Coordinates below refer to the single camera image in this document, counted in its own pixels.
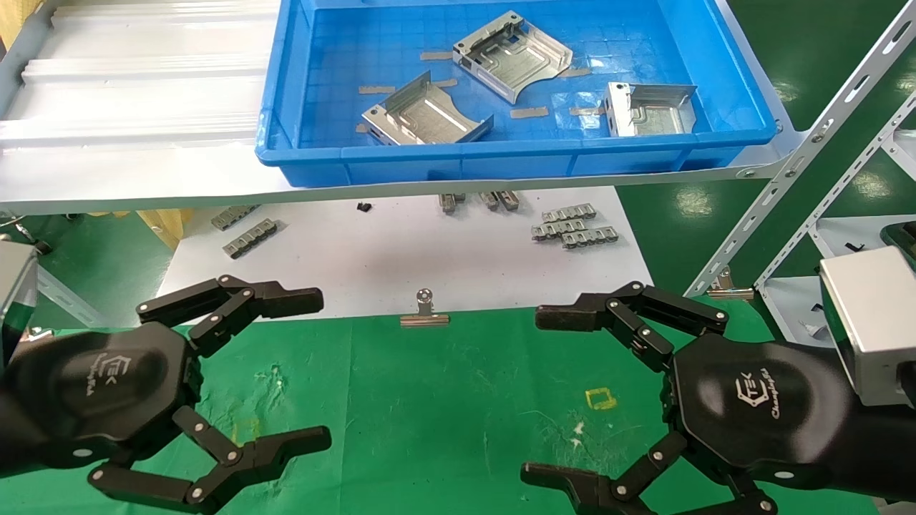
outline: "white shelf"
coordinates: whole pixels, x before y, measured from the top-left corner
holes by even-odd
[[[886,140],[881,147],[897,166],[916,181],[916,130],[894,131],[894,137]]]
[[[808,335],[802,325],[827,324],[823,311],[812,311],[815,303],[821,303],[820,278],[770,278],[764,282],[760,294],[786,340],[802,345],[834,347],[834,340],[829,331],[824,329],[818,338],[814,338]]]
[[[888,216],[847,216],[843,218],[822,218],[808,230],[808,235],[825,258],[852,254],[845,246],[865,245],[865,250],[881,248],[881,229],[887,225],[916,220],[916,214],[893,214]]]
[[[57,3],[49,0],[33,18],[49,17]],[[0,212],[88,213],[772,177],[778,167],[744,170],[786,158],[803,134],[792,129],[726,0],[716,3],[784,126],[770,144],[746,149],[729,168],[306,190],[291,188],[278,168],[261,165],[254,153],[279,0],[118,2],[124,5],[81,0],[58,8],[49,18],[50,31],[48,23],[27,22],[16,44],[37,51],[27,66],[7,63],[15,72],[11,76],[3,76],[0,67],[0,106],[5,85],[19,88],[17,75],[25,67],[24,84],[0,124]]]

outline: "blue plastic tray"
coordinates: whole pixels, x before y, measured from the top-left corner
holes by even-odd
[[[535,82],[511,105],[450,60],[420,60],[508,10],[573,51],[590,75]],[[357,133],[361,114],[426,70],[467,117],[495,115],[480,141],[386,147]],[[595,107],[608,82],[696,84],[692,134],[610,137]],[[512,109],[550,115],[513,119]],[[714,0],[283,0],[256,153],[293,186],[523,179],[726,166],[776,124]]]

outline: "white table surface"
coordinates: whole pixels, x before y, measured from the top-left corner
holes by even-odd
[[[611,291],[631,280],[651,283],[613,187],[520,192],[521,208],[490,212],[468,195],[454,215],[436,196],[271,204],[226,232],[210,224],[220,209],[199,210],[166,272],[159,294],[231,274],[279,280],[287,289],[319,287],[324,311],[303,318],[417,311],[420,288],[433,292],[436,312],[503,309],[573,302],[584,291]],[[540,213],[591,203],[589,227],[612,225],[614,244],[565,250],[559,240],[534,242]],[[237,260],[223,245],[265,218],[286,227]]]

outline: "robotic hand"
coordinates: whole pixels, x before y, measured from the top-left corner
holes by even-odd
[[[640,315],[697,337],[675,350]],[[863,404],[835,349],[735,342],[723,337],[727,321],[715,308],[639,282],[540,306],[540,329],[606,329],[663,373],[669,432],[616,479],[526,463],[522,481],[565,491],[579,515],[649,515],[640,494],[684,457],[735,500],[683,515],[776,513],[755,480],[916,501],[916,411]]]
[[[32,264],[6,284],[18,285],[9,290],[18,293],[7,295],[13,301],[5,303],[2,320],[0,477],[107,460],[89,473],[90,484],[106,496],[211,514],[242,488],[279,478],[291,458],[331,446],[322,426],[238,447],[193,409],[201,399],[201,357],[212,356],[258,316],[320,311],[320,290],[287,291],[276,282],[222,276],[140,304],[142,324],[130,331],[18,343],[27,307],[34,306],[23,285],[34,260],[26,262]],[[204,315],[188,338],[170,329]],[[9,351],[13,343],[15,352]],[[216,460],[209,474],[191,482],[131,470],[180,433]]]

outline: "yellow box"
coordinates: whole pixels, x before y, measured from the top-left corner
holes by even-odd
[[[41,0],[0,0],[0,38],[7,49],[13,46],[22,24],[40,3]]]

